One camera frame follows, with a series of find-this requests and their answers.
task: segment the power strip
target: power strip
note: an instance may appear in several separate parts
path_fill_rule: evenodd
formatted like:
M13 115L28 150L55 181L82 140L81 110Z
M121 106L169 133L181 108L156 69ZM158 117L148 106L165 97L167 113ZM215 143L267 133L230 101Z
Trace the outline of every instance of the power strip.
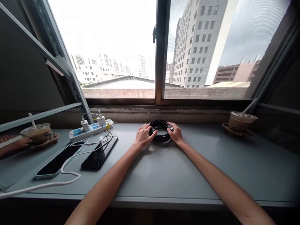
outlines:
M83 140L85 138L88 138L89 136L92 136L93 134L97 134L102 131L111 129L113 127L111 124L113 124L112 120L106 120L106 124L103 126L99 125L99 123L93 123L93 124L89 125L90 130L87 132L84 132L84 129L82 127L78 128L76 130L70 131L69 138L70 138L71 142L77 142L77 141Z

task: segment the sky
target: sky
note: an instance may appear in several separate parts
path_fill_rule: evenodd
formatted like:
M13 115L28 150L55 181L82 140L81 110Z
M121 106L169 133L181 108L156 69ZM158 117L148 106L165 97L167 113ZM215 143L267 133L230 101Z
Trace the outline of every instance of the sky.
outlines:
M135 67L142 54L155 64L156 0L48 0L69 54L106 53ZM178 19L188 0L172 0L167 62L173 62ZM262 58L290 0L239 0L219 65Z

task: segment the window latch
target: window latch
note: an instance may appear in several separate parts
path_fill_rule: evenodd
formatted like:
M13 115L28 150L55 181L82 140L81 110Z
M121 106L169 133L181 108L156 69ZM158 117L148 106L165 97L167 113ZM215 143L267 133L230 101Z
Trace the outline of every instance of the window latch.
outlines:
M156 25L153 27L153 43L155 43L155 38L156 38Z

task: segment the forearm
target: forearm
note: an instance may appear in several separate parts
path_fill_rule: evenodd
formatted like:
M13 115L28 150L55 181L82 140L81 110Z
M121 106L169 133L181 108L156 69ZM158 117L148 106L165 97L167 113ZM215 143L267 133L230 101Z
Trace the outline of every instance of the forearm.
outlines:
M133 144L116 164L96 183L73 211L66 224L95 224L115 196L140 146Z
M193 161L225 205L242 224L275 224L266 212L232 179L187 143L178 146Z

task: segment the plastic cup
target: plastic cup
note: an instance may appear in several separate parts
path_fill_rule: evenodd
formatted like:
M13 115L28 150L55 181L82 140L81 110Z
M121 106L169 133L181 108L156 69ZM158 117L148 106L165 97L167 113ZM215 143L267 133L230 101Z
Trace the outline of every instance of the plastic cup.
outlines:
M227 127L236 132L244 132L254 120L256 116L241 112L231 112Z
M43 144L46 141L49 141L54 138L54 135L51 130L51 124L42 123L36 125L36 129L34 127L28 127L22 130L20 133L23 136L29 137L35 145Z

